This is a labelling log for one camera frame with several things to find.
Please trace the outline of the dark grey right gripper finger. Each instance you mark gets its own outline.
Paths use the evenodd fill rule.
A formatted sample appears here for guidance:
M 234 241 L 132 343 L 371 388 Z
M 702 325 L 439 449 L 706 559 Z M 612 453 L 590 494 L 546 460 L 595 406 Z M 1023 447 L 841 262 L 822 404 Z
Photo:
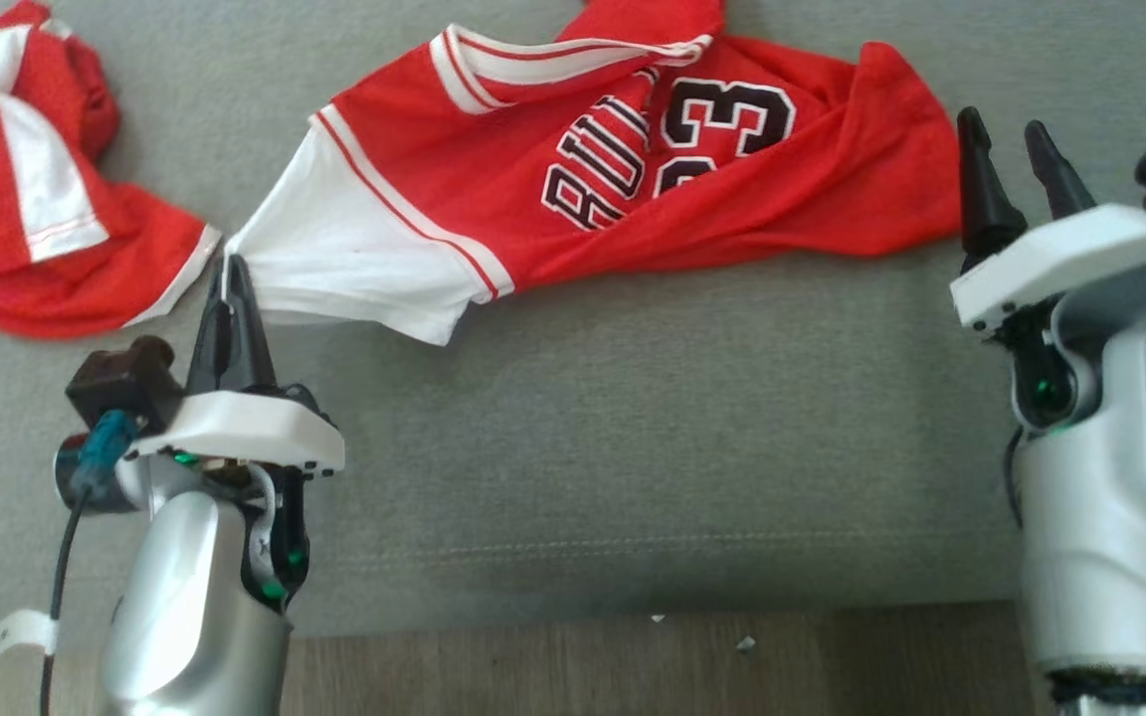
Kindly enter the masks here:
M 992 142 L 975 107 L 958 112 L 961 196 L 961 272 L 999 254 L 1028 230 L 1025 214 L 1015 208 L 1000 183 L 991 159 Z
M 1076 168 L 1055 148 L 1047 127 L 1038 119 L 1025 126 L 1025 149 L 1031 160 L 1034 176 L 1045 189 L 1047 208 L 1054 221 L 1096 207 L 1094 195 L 1088 191 Z

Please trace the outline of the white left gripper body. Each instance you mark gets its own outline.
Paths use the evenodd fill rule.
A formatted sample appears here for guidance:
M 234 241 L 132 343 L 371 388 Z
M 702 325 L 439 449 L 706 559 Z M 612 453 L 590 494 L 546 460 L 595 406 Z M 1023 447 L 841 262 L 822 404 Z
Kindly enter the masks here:
M 186 396 L 160 434 L 129 446 L 123 480 L 141 483 L 165 448 L 201 457 L 253 459 L 305 472 L 345 469 L 345 440 L 331 422 L 286 398 L 215 391 Z

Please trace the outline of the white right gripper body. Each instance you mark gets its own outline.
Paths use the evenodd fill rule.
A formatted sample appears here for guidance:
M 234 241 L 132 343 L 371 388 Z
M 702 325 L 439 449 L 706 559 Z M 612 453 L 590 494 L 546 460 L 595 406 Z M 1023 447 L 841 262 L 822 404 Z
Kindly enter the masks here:
M 951 281 L 961 326 L 992 335 L 1007 314 L 1146 265 L 1146 210 L 1104 204 L 1034 228 Z

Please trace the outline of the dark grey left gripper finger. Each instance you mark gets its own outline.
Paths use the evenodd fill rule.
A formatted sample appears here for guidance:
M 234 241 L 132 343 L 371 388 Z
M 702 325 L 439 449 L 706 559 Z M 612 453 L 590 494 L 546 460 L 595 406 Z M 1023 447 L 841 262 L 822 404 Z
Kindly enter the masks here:
M 277 386 L 256 283 L 242 257 L 231 257 L 231 390 L 268 393 Z
M 226 376 L 231 357 L 231 307 L 227 302 L 229 257 L 219 255 L 217 260 L 188 365 L 186 393 L 227 390 Z

